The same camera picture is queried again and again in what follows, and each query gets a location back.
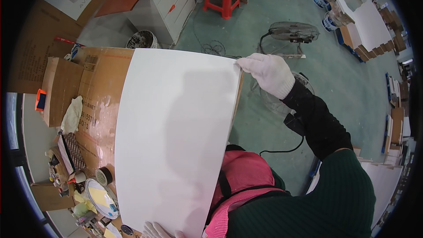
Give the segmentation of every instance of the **black sleeve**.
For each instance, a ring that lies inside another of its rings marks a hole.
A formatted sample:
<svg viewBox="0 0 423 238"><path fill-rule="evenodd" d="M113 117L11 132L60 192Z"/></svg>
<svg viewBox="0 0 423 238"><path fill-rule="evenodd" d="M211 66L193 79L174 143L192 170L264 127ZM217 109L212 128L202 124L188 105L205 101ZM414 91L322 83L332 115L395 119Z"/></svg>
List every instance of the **black sleeve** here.
<svg viewBox="0 0 423 238"><path fill-rule="evenodd" d="M321 161L340 148L352 150L350 134L329 112L326 103L300 82L295 80L292 90L282 102L296 111L294 116L305 129L305 139Z"/></svg>

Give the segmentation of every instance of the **yellow sticky note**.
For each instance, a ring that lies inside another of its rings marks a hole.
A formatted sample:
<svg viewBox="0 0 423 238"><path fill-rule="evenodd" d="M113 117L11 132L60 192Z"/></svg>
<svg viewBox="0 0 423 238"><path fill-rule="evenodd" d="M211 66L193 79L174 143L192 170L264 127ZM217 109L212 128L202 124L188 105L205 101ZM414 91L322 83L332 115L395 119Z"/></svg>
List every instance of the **yellow sticky note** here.
<svg viewBox="0 0 423 238"><path fill-rule="evenodd" d="M105 238L116 238L116 236L111 231L109 231L109 229L106 229L104 231L104 237Z"/></svg>
<svg viewBox="0 0 423 238"><path fill-rule="evenodd" d="M97 214L96 207L94 207L94 205L91 203L91 201L89 201L89 200L85 201L85 205L87 205L87 208L89 210L92 210L95 214Z"/></svg>
<svg viewBox="0 0 423 238"><path fill-rule="evenodd" d="M74 198L79 203L84 203L85 202L85 199L81 196L81 194L79 194L76 191L74 192Z"/></svg>
<svg viewBox="0 0 423 238"><path fill-rule="evenodd" d="M101 204L106 207L110 206L110 204L106 202L106 198L104 197L105 195L108 195L105 190L92 187L88 187L88 190L95 203Z"/></svg>

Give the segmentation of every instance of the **red plastic stool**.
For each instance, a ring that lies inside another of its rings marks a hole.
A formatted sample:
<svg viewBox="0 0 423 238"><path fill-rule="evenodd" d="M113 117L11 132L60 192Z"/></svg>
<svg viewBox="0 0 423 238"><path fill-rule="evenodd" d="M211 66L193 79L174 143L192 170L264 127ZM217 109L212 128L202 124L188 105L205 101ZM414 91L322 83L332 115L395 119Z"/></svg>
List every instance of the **red plastic stool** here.
<svg viewBox="0 0 423 238"><path fill-rule="evenodd" d="M230 19L232 15L232 10L236 8L236 6L241 7L239 0L236 0L235 3L232 5L232 0L223 0L222 7L216 6L209 2L209 0L204 0L204 7L203 10L207 11L207 8L211 8L222 13L222 18Z"/></svg>

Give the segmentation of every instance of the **electric fan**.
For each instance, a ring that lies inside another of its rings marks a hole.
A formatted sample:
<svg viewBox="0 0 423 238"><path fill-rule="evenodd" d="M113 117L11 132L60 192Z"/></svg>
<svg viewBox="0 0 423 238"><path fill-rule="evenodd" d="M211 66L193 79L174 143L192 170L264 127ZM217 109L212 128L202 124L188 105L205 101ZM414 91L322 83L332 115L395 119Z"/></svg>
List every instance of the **electric fan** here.
<svg viewBox="0 0 423 238"><path fill-rule="evenodd" d="M275 22L270 25L269 31L260 39L259 47L262 54L267 54L263 51L262 41L266 36L272 36L276 40L286 40L291 43L298 43L298 54L275 54L282 58L305 58L301 50L301 43L310 43L317 40L319 31L315 26L299 23L299 22Z"/></svg>

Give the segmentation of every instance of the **fan grille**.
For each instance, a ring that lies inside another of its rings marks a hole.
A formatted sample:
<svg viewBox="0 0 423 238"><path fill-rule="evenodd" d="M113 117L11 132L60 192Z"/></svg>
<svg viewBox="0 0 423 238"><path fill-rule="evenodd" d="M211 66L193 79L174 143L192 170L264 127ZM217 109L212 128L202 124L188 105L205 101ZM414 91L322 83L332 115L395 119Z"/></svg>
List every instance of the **fan grille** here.
<svg viewBox="0 0 423 238"><path fill-rule="evenodd" d="M277 40L303 39L305 42L311 42L319 37L315 26L299 22L275 22L270 25L269 32Z"/></svg>

